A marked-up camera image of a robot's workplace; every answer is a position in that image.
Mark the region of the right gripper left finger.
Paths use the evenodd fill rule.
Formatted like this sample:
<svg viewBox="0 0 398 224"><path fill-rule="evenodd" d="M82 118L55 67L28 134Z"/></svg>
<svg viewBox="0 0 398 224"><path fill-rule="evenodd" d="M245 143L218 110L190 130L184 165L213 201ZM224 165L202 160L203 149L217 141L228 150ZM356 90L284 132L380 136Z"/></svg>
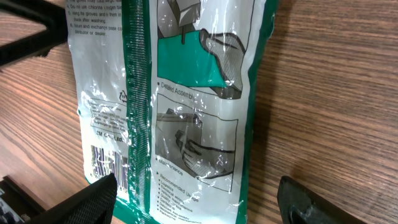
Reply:
<svg viewBox="0 0 398 224"><path fill-rule="evenodd" d="M104 176L27 224L110 224L117 190L114 174Z"/></svg>

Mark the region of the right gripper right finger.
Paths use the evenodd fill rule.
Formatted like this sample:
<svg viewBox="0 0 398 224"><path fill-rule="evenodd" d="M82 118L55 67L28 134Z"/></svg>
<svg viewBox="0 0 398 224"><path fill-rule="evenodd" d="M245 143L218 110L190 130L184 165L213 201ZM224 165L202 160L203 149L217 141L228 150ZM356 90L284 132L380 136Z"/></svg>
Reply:
<svg viewBox="0 0 398 224"><path fill-rule="evenodd" d="M289 176L280 179L277 202L284 224L366 224Z"/></svg>

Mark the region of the green foil packet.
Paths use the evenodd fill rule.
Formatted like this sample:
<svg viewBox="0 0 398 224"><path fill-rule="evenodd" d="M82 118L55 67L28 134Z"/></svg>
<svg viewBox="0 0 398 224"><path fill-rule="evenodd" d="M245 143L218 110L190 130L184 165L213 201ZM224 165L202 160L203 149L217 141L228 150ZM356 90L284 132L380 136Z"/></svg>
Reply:
<svg viewBox="0 0 398 224"><path fill-rule="evenodd" d="M126 223L246 223L274 0L67 0L87 181Z"/></svg>

